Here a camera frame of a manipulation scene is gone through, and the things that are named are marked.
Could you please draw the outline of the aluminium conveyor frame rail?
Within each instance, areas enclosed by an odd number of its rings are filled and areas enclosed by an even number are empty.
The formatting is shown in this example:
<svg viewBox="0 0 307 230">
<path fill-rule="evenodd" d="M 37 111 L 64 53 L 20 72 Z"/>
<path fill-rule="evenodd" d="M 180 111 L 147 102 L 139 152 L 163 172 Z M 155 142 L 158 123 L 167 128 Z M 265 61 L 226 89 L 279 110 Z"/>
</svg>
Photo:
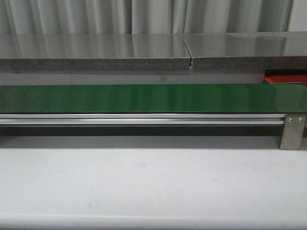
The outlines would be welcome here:
<svg viewBox="0 0 307 230">
<path fill-rule="evenodd" d="M 1 125 L 282 125 L 285 114 L 1 114 Z"/>
</svg>

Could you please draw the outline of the grey stone counter slab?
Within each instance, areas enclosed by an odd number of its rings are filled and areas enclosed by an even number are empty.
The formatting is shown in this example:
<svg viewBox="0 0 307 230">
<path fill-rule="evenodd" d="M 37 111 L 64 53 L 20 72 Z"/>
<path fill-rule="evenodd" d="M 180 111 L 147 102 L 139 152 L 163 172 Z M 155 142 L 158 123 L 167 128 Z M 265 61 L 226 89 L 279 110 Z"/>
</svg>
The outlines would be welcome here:
<svg viewBox="0 0 307 230">
<path fill-rule="evenodd" d="M 193 70 L 306 69 L 306 32 L 185 34 Z"/>
<path fill-rule="evenodd" d="M 2 72 L 182 71 L 181 34 L 24 34 L 0 37 Z"/>
</svg>

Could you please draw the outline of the red plastic tray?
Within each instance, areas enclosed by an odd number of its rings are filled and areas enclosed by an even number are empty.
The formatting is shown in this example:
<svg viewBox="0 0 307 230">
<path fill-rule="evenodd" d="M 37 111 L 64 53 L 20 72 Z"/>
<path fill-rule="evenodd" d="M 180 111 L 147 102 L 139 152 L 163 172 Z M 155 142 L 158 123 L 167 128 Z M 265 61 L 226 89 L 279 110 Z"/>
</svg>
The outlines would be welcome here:
<svg viewBox="0 0 307 230">
<path fill-rule="evenodd" d="M 264 83 L 301 83 L 307 84 L 307 75 L 267 75 L 264 77 Z"/>
</svg>

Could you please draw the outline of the green conveyor belt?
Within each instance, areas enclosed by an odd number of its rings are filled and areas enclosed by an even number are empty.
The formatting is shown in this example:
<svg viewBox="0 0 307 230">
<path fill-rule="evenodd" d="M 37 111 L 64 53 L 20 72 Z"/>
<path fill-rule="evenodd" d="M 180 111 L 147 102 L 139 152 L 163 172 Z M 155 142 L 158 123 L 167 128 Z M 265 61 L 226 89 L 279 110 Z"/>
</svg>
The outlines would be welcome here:
<svg viewBox="0 0 307 230">
<path fill-rule="evenodd" d="M 0 111 L 23 113 L 305 113 L 302 84 L 2 85 Z"/>
</svg>

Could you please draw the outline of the steel conveyor support bracket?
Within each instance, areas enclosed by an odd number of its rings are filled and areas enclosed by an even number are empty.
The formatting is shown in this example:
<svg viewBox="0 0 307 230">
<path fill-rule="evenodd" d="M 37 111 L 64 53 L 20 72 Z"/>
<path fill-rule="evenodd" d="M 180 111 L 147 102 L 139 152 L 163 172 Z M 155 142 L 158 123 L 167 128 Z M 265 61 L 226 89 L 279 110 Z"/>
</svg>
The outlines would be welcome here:
<svg viewBox="0 0 307 230">
<path fill-rule="evenodd" d="M 298 150 L 306 127 L 307 114 L 287 114 L 284 120 L 280 150 Z"/>
</svg>

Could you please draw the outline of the grey pleated curtain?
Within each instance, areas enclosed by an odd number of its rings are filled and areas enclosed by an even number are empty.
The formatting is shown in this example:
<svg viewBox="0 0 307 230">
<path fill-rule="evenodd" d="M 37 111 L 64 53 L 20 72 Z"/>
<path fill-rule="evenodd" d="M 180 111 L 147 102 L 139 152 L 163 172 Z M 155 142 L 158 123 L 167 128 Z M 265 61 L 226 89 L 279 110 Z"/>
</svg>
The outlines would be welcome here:
<svg viewBox="0 0 307 230">
<path fill-rule="evenodd" d="M 0 33 L 189 34 L 286 31 L 291 0 L 3 0 Z"/>
</svg>

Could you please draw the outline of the grey stone counter right slab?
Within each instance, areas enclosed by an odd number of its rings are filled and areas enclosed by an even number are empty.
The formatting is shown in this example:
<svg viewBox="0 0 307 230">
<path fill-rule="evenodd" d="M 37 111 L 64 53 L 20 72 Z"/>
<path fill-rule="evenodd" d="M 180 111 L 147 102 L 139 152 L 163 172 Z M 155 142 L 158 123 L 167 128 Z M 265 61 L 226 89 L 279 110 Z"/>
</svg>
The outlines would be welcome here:
<svg viewBox="0 0 307 230">
<path fill-rule="evenodd" d="M 185 34 L 193 70 L 306 69 L 306 32 Z"/>
</svg>

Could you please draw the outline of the grey stone counter left slab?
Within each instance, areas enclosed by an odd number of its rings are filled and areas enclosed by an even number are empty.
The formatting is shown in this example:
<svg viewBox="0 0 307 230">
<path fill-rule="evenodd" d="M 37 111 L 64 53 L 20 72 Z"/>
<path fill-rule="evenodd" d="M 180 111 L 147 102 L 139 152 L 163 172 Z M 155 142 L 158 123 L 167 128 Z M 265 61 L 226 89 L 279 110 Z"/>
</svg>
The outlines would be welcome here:
<svg viewBox="0 0 307 230">
<path fill-rule="evenodd" d="M 0 37 L 2 72 L 182 71 L 181 34 L 24 34 Z"/>
</svg>

